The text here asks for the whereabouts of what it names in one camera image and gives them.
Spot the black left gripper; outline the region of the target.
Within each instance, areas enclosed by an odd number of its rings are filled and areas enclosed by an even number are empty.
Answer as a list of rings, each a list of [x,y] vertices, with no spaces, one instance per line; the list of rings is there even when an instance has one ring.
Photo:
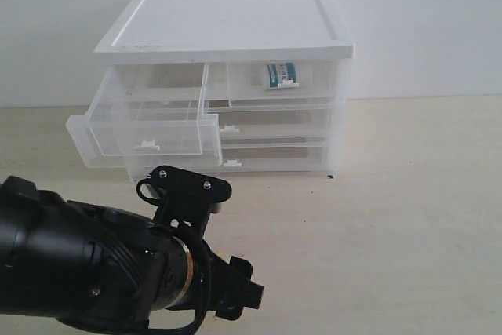
[[[208,311],[216,317],[237,320],[244,308],[259,309],[264,295],[264,287],[252,281],[253,266],[240,257],[231,257],[229,262],[209,251],[211,267],[210,284],[193,278],[184,298],[184,309],[195,310],[201,302],[201,289],[209,288],[206,299]]]

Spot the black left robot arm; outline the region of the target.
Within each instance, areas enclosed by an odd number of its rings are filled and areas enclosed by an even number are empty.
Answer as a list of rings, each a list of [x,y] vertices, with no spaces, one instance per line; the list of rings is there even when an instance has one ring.
[[[1,312],[50,317],[90,333],[153,334],[153,311],[235,321],[260,306],[251,263],[223,260],[203,238],[232,194],[216,177],[159,166],[136,184],[153,217],[68,201],[29,180],[1,185]]]

